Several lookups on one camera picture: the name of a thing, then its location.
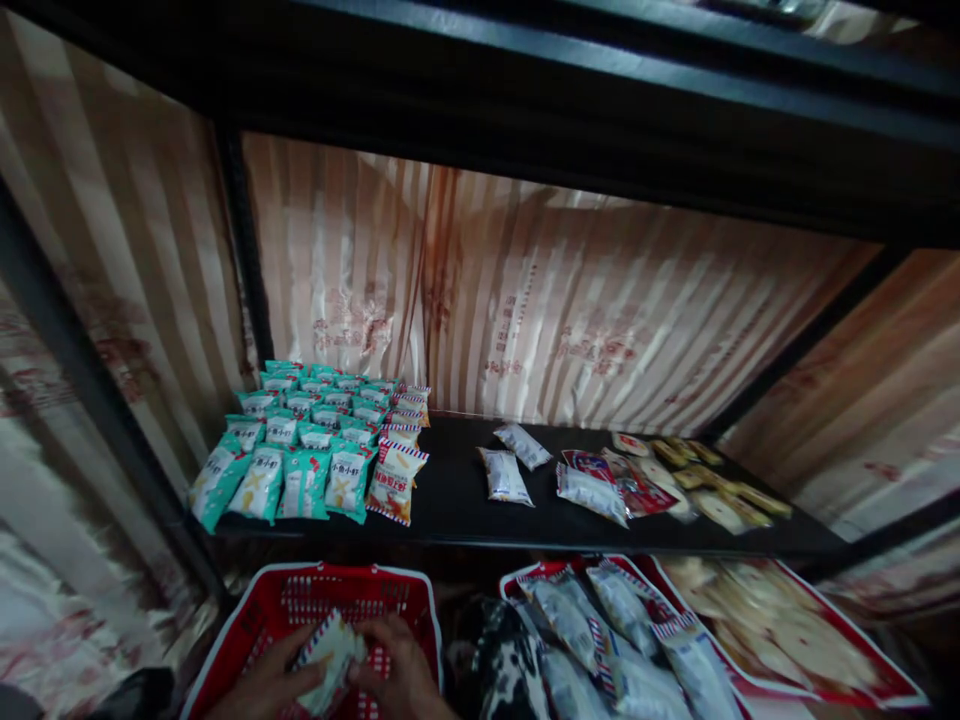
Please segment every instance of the human hand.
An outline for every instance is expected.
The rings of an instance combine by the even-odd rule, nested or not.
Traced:
[[[386,615],[359,623],[354,630],[379,640],[392,660],[389,678],[369,665],[354,665],[347,674],[352,684],[373,695],[389,720],[457,720],[405,621]]]
[[[285,672],[314,630],[316,625],[304,625],[275,642],[207,713],[206,720],[272,720],[295,699],[322,683],[326,667],[321,663]]]

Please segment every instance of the striped curtain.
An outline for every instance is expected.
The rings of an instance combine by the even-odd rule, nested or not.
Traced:
[[[692,434],[875,252],[851,240],[248,134],[280,356],[441,410]]]

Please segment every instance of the white snack package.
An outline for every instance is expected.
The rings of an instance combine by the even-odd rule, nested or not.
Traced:
[[[350,691],[347,683],[350,665],[362,663],[366,658],[367,646],[363,637],[357,635],[334,608],[303,646],[291,670],[296,672],[313,662],[321,663],[326,669],[323,682],[298,697],[297,702],[311,717],[330,717]]]
[[[730,680],[697,616],[653,626],[697,720],[743,720]]]
[[[557,464],[557,496],[592,510],[621,527],[627,527],[627,507],[616,485],[606,480]]]
[[[516,423],[502,425],[494,430],[493,434],[517,454],[520,462],[527,466],[527,470],[536,470],[553,457],[530,433]]]
[[[487,468],[489,498],[502,502],[515,502],[533,507],[533,501],[520,476],[517,456],[507,450],[487,450],[477,448],[483,464]]]
[[[653,657],[657,652],[657,642],[650,630],[653,621],[633,588],[607,567],[588,568],[587,577],[614,628],[623,633],[644,657]]]

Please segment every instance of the shopping basket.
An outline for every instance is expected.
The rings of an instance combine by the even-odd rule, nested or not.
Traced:
[[[300,625],[320,622],[333,608],[351,623],[387,613],[406,620],[427,656],[434,679],[443,687],[440,625],[426,575],[379,565],[268,565],[254,576],[220,631],[187,697],[181,720],[204,717],[275,640]],[[389,657],[381,646],[373,648],[368,662],[389,676]],[[302,710],[294,706],[292,711],[297,709]],[[378,720],[379,716],[377,704],[366,693],[353,691],[335,717]]]

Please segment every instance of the shelf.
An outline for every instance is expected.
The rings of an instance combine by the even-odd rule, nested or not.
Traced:
[[[364,525],[341,515],[329,521],[278,520],[274,527],[229,513],[217,526],[220,536],[298,537],[316,540],[401,541],[500,548],[577,552],[695,553],[756,555],[814,559],[842,549],[845,543],[798,508],[790,520],[770,529],[734,537],[700,517],[683,525],[661,513],[630,521],[623,529],[556,496],[554,463],[534,472],[521,465],[527,490],[536,507],[487,499],[486,473],[477,446],[503,449],[493,436],[495,420],[431,418],[433,427],[421,434],[420,445],[430,460],[417,476],[410,527],[368,513]],[[554,457],[560,451],[599,451],[610,444],[610,433],[599,430],[524,425]],[[779,497],[762,482],[727,460],[723,475],[743,480]]]

